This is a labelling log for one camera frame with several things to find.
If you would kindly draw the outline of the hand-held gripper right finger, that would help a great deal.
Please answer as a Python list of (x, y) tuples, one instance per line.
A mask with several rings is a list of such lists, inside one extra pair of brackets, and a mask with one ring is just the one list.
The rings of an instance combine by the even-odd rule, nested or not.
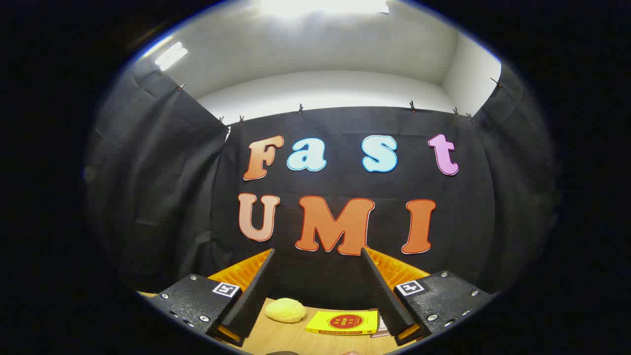
[(361, 259), (371, 301), (399, 346), (455, 326), (496, 297), (451, 271), (429, 274), (370, 248)]

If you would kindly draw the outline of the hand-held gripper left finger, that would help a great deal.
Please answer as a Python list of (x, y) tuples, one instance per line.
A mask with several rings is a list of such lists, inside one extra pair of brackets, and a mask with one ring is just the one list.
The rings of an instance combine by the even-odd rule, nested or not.
[(241, 347), (270, 291), (276, 260), (271, 248), (212, 276), (190, 274), (148, 302), (196, 333)]

